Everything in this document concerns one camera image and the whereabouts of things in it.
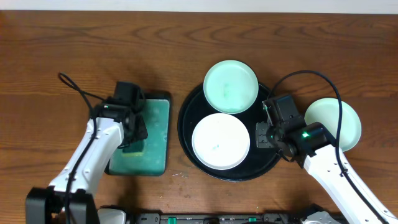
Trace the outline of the mint green plate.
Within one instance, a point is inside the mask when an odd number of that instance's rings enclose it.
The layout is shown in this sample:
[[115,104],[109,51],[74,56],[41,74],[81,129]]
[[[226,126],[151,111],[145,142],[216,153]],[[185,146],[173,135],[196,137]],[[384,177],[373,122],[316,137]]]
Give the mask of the mint green plate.
[[[349,104],[342,102],[342,122],[340,131],[340,148],[343,152],[349,151],[360,140],[361,121],[358,114]],[[338,126],[339,104],[335,98],[322,98],[313,102],[305,112],[306,124],[319,122],[336,137]]]
[[254,71],[237,60],[224,60],[213,65],[205,75],[203,92],[217,111],[238,114],[249,109],[259,93]]

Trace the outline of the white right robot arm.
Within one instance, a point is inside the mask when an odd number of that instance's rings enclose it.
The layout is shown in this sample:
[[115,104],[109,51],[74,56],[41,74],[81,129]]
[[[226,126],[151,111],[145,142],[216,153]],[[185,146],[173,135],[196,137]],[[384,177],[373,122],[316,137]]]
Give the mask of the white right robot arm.
[[397,217],[363,182],[321,123],[257,123],[256,145],[275,149],[278,156],[305,169],[325,189],[348,223],[397,223]]

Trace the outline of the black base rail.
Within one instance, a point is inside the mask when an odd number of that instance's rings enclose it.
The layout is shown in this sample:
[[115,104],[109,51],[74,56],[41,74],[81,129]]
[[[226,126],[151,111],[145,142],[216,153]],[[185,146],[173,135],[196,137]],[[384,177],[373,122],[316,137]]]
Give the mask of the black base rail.
[[283,213],[264,213],[264,214],[159,214],[141,213],[134,215],[127,223],[130,224],[260,224],[277,223],[289,224],[299,223],[295,218]]

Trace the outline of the green yellow sponge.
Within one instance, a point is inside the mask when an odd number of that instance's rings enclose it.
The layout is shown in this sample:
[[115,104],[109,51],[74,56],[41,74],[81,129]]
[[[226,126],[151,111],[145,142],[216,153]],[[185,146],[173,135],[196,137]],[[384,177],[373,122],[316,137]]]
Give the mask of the green yellow sponge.
[[136,141],[122,149],[126,156],[142,156],[144,154],[145,140]]

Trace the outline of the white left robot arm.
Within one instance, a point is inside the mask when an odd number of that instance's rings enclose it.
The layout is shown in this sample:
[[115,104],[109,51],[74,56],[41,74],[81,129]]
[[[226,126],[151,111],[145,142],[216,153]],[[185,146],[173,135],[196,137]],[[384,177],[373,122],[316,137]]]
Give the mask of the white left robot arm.
[[111,156],[117,148],[146,137],[139,110],[110,103],[97,105],[67,165],[48,187],[34,187],[28,193],[26,223],[51,223],[52,214],[60,212],[66,223],[100,223],[94,196]]

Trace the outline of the white plate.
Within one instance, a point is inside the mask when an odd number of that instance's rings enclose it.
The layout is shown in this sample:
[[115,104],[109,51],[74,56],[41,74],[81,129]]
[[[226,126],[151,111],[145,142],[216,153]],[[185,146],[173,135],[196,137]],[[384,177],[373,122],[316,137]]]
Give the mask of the white plate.
[[245,160],[250,149],[248,129],[238,118],[224,113],[204,117],[194,128],[192,149],[206,167],[232,169]]

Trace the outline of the round black tray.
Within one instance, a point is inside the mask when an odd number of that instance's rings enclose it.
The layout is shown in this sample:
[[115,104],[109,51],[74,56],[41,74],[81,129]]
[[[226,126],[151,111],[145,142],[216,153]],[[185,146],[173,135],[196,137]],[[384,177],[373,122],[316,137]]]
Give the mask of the round black tray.
[[280,160],[277,149],[258,148],[256,145],[256,124],[267,121],[266,112],[262,109],[270,89],[259,84],[259,92],[253,105],[246,111],[235,114],[247,128],[250,137],[250,148],[246,158],[236,167],[228,170],[216,170],[207,167],[195,155],[192,148],[192,134],[195,126],[205,116],[216,113],[206,100],[203,85],[196,86],[184,100],[178,114],[177,132],[181,147],[189,160],[204,173],[221,180],[240,182],[255,179],[270,171]]

